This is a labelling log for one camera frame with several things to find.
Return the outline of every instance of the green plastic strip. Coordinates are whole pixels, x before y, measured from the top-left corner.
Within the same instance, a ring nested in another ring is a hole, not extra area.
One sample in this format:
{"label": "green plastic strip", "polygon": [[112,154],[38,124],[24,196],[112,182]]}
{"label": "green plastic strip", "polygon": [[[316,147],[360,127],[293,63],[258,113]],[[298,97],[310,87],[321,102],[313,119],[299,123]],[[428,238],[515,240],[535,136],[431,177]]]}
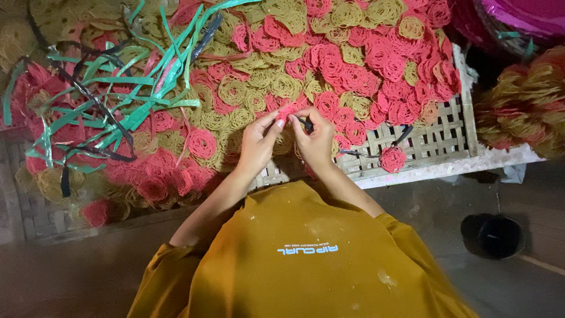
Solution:
{"label": "green plastic strip", "polygon": [[129,17],[129,25],[131,25],[133,23],[133,19],[135,19],[137,17],[137,15],[140,13],[141,9],[143,8],[143,6],[145,5],[145,0],[140,0],[140,4],[137,5],[137,8],[135,10],[133,10],[132,16]]}
{"label": "green plastic strip", "polygon": [[45,122],[45,118],[41,117],[43,122],[43,149],[45,150],[45,164],[47,167],[53,167],[53,154],[51,152],[51,128]]}
{"label": "green plastic strip", "polygon": [[163,5],[160,5],[159,11],[161,12],[161,19],[163,19],[163,26],[165,26],[165,31],[167,31],[169,38],[171,38],[171,42],[173,44],[173,48],[175,48],[176,54],[180,56],[179,46],[177,45],[175,41],[175,37],[173,37],[171,30],[169,30],[169,24],[167,23],[167,16],[165,15],[165,7]]}
{"label": "green plastic strip", "polygon": [[8,83],[8,87],[4,92],[4,96],[2,97],[2,104],[3,104],[3,114],[4,114],[4,124],[9,126],[12,124],[12,110],[10,109],[10,104],[12,100],[12,91],[14,90],[14,86],[16,85],[16,79],[23,73],[25,69],[24,61],[19,61],[14,67],[14,71],[12,72],[12,78]]}

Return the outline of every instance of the red noodle nest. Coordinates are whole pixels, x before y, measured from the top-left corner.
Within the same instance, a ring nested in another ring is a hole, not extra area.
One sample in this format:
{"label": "red noodle nest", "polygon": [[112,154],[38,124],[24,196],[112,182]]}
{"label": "red noodle nest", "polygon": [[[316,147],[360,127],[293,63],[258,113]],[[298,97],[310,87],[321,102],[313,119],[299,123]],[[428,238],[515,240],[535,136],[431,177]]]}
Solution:
{"label": "red noodle nest", "polygon": [[367,131],[365,126],[356,121],[349,122],[345,126],[345,134],[352,144],[356,146],[362,146],[367,140]]}
{"label": "red noodle nest", "polygon": [[314,106],[320,112],[320,115],[331,121],[340,109],[340,98],[330,91],[316,94],[314,98]]}
{"label": "red noodle nest", "polygon": [[332,0],[305,0],[306,12],[310,16],[321,18],[332,9]]}
{"label": "red noodle nest", "polygon": [[167,190],[167,182],[156,175],[144,178],[137,186],[137,192],[150,201],[165,199],[168,195]]}
{"label": "red noodle nest", "polygon": [[92,227],[99,227],[108,221],[110,201],[106,199],[92,201],[80,209],[80,213]]}
{"label": "red noodle nest", "polygon": [[185,196],[190,190],[192,190],[192,175],[189,169],[184,169],[180,171],[180,174],[176,176],[176,188],[180,196]]}
{"label": "red noodle nest", "polygon": [[353,122],[355,113],[351,108],[342,107],[333,116],[333,124],[336,126],[336,131],[345,131],[348,123]]}
{"label": "red noodle nest", "polygon": [[[345,149],[345,150],[351,149],[351,141],[349,139],[345,138],[342,135],[335,135],[333,138],[337,141],[337,145],[340,149]],[[343,153],[338,153],[336,158],[339,158],[343,155],[344,155]]]}
{"label": "red noodle nest", "polygon": [[212,180],[217,172],[201,166],[193,166],[186,168],[186,171],[192,177],[192,189],[202,191],[204,187]]}
{"label": "red noodle nest", "polygon": [[352,27],[350,29],[349,38],[347,41],[349,44],[355,47],[360,47],[367,44],[367,40],[369,39],[369,35],[371,31],[365,29],[363,27]]}
{"label": "red noodle nest", "polygon": [[264,26],[260,26],[251,36],[253,47],[261,52],[273,52],[280,48],[281,42],[265,32]]}
{"label": "red noodle nest", "polygon": [[377,127],[386,120],[386,113],[384,113],[377,103],[371,104],[371,119],[377,124]]}
{"label": "red noodle nest", "polygon": [[200,158],[209,159],[216,152],[216,138],[207,129],[194,129],[189,136],[188,149]]}
{"label": "red noodle nest", "polygon": [[381,168],[387,172],[398,172],[406,162],[406,154],[399,147],[387,147],[379,158]]}
{"label": "red noodle nest", "polygon": [[295,79],[304,80],[308,69],[304,65],[303,58],[297,58],[294,61],[288,61],[285,64],[286,73]]}

